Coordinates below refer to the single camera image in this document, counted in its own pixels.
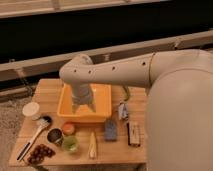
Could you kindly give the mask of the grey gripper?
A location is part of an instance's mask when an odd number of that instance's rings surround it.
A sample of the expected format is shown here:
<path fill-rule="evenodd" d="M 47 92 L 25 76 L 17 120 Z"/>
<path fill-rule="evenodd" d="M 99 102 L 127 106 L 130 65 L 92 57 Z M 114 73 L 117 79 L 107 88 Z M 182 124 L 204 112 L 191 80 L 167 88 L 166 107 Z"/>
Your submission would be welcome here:
<path fill-rule="evenodd" d="M 93 92 L 89 84 L 73 84 L 72 99 L 75 104 L 72 104 L 72 112 L 76 113 L 80 105 L 88 104 L 91 111 L 96 112 L 96 107 L 93 102 Z"/>

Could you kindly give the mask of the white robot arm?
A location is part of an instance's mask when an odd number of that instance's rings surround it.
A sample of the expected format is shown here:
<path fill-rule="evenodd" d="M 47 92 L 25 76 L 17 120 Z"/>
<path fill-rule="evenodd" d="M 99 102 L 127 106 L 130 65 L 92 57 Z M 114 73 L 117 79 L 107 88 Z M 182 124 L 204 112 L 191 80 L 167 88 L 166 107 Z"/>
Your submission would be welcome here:
<path fill-rule="evenodd" d="M 80 103 L 91 83 L 147 89 L 147 170 L 213 171 L 213 53 L 161 51 L 99 64 L 79 54 L 59 75 Z"/>

